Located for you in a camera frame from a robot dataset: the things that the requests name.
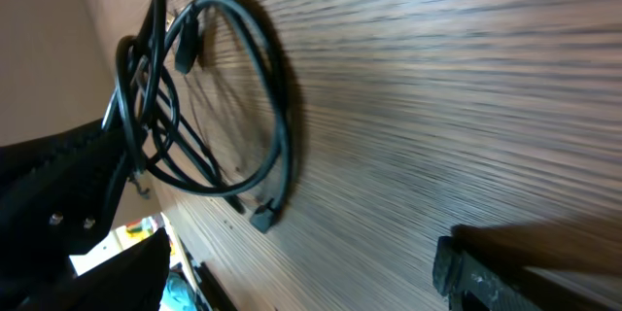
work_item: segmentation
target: blue object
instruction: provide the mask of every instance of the blue object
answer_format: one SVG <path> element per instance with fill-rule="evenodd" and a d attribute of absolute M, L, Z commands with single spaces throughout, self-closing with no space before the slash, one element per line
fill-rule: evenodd
<path fill-rule="evenodd" d="M 175 272 L 169 272 L 161 303 L 175 311 L 196 311 L 195 300 L 196 294 L 186 280 Z"/>

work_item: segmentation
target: black cable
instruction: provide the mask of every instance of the black cable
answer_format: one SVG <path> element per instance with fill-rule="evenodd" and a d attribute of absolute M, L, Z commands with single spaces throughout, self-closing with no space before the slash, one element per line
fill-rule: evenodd
<path fill-rule="evenodd" d="M 173 42 L 184 30 L 184 25 L 197 20 L 202 11 L 216 8 L 230 22 L 255 70 L 258 73 L 274 113 L 274 133 L 268 154 L 258 170 L 246 180 L 236 184 L 226 184 L 221 169 L 207 145 L 192 129 L 180 113 L 179 97 L 175 85 L 163 65 L 166 54 Z M 279 156 L 282 157 L 282 176 L 277 194 L 263 203 L 254 216 L 252 223 L 261 231 L 266 231 L 274 224 L 283 208 L 293 175 L 293 152 L 291 131 L 288 121 L 288 91 L 284 77 L 283 62 L 276 46 L 271 42 L 266 31 L 255 16 L 235 0 L 194 0 L 176 17 L 168 31 L 165 30 L 166 0 L 152 0 L 147 17 L 139 34 L 125 37 L 117 47 L 116 90 L 108 106 L 102 127 L 109 129 L 122 125 L 127 142 L 128 153 L 136 171 L 148 170 L 161 181 L 180 190 L 205 196 L 233 197 L 256 186 L 271 171 Z M 259 44 L 251 33 L 257 35 Z M 259 47 L 268 58 L 264 62 Z M 147 74 L 146 85 L 143 76 Z M 160 81 L 166 91 L 158 89 Z M 142 113 L 137 118 L 134 109 L 137 98 Z M 162 109 L 161 101 L 169 113 Z M 188 132 L 191 141 L 200 150 L 199 154 L 181 134 L 179 126 Z M 143 144 L 148 132 L 156 149 L 155 155 L 148 157 L 143 151 Z M 176 144 L 211 185 L 196 182 L 185 173 L 168 153 Z M 169 173 L 158 167 L 162 161 Z"/>

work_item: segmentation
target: wall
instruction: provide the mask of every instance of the wall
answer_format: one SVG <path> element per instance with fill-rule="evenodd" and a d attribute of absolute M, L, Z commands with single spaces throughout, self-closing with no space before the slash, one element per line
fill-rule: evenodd
<path fill-rule="evenodd" d="M 0 145 L 101 118 L 114 81 L 84 0 L 0 0 Z M 159 211 L 127 186 L 116 224 Z"/>

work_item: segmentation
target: wooden surface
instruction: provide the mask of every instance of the wooden surface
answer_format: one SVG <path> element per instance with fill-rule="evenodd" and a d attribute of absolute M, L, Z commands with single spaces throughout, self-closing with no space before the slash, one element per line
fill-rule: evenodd
<path fill-rule="evenodd" d="M 149 0 L 86 1 L 110 61 Z M 241 310 L 446 309 L 431 272 L 453 225 L 508 225 L 464 231 L 529 265 L 622 273 L 622 0 L 257 1 L 304 125 L 283 220 L 262 235 L 221 200 L 155 182 Z M 270 115 L 226 26 L 215 43 L 215 67 L 175 83 L 236 179 Z M 570 279 L 622 308 L 613 277 Z"/>

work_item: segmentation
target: black fabric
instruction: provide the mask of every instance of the black fabric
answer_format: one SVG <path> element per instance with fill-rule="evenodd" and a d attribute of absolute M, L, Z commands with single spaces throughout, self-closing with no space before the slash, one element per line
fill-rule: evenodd
<path fill-rule="evenodd" d="M 153 236 L 56 286 L 19 310 L 158 310 L 168 276 L 170 245 L 163 228 Z"/>

